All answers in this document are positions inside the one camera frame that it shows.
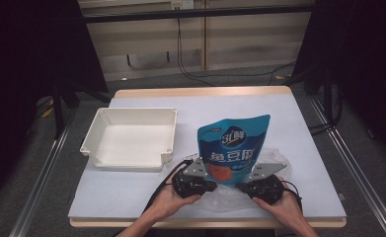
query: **table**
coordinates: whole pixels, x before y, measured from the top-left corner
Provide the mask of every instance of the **table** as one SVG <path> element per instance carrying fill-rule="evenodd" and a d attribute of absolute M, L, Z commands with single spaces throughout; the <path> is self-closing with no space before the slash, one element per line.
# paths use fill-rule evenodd
<path fill-rule="evenodd" d="M 303 197 L 313 227 L 343 227 L 346 213 L 289 88 L 216 87 L 118 91 L 111 108 L 177 108 L 174 162 L 197 152 L 198 126 L 218 119 L 271 115 L 264 147 L 278 149 L 293 169 L 289 179 Z M 134 221 L 162 181 L 157 173 L 101 171 L 91 162 L 69 211 L 75 227 L 125 227 Z M 160 228 L 278 228 L 257 206 L 213 212 L 188 205 L 158 222 Z"/>

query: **white tabletop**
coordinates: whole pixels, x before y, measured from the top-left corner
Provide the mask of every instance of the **white tabletop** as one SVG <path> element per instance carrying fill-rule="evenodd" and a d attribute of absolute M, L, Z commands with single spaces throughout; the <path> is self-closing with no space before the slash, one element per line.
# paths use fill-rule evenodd
<path fill-rule="evenodd" d="M 318 227 L 345 225 L 346 213 L 292 94 L 114 98 L 110 108 L 176 108 L 173 161 L 176 163 L 197 153 L 199 127 L 221 119 L 270 115 L 264 147 L 277 149 L 291 164 L 289 181 L 303 197 L 304 216 Z M 127 226 L 141 214 L 162 179 L 159 173 L 98 170 L 88 162 L 69 211 L 71 223 L 74 226 Z M 278 226 L 269 213 L 256 205 L 216 212 L 200 208 L 196 203 L 181 208 L 155 226 L 202 227 L 211 226 L 211 222 L 228 227 Z"/>

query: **person's right hand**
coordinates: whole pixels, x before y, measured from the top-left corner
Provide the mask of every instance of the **person's right hand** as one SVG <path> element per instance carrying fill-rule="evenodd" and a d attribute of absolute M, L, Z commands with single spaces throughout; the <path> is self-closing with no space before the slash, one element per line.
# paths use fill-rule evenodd
<path fill-rule="evenodd" d="M 288 186 L 285 182 L 282 182 L 285 188 Z M 262 209 L 270 212 L 275 219 L 277 219 L 282 225 L 290 228 L 298 236 L 318 236 L 315 230 L 307 223 L 300 210 L 295 196 L 290 192 L 283 192 L 282 198 L 273 205 L 269 205 L 258 197 L 252 198 L 252 200 Z"/>

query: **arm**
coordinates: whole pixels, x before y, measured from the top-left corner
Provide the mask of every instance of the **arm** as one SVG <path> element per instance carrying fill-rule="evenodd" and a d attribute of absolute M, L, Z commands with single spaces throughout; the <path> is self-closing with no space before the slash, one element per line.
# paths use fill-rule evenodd
<path fill-rule="evenodd" d="M 173 215 L 184 205 L 192 204 L 200 198 L 200 195 L 181 198 L 174 192 L 172 185 L 167 185 L 156 196 L 152 205 L 117 237 L 143 236 L 156 222 Z"/>
<path fill-rule="evenodd" d="M 316 231 L 307 223 L 293 194 L 284 192 L 274 205 L 269 205 L 260 198 L 253 201 L 262 209 L 269 211 L 282 225 L 291 229 L 297 236 L 316 237 Z"/>

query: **blue snack bag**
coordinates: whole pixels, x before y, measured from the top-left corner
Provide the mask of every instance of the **blue snack bag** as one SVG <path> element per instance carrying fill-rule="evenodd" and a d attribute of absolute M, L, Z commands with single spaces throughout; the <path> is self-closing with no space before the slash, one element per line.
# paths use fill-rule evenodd
<path fill-rule="evenodd" d="M 221 185 L 242 182 L 260 155 L 270 116 L 223 119 L 197 131 L 199 156 L 207 178 Z"/>

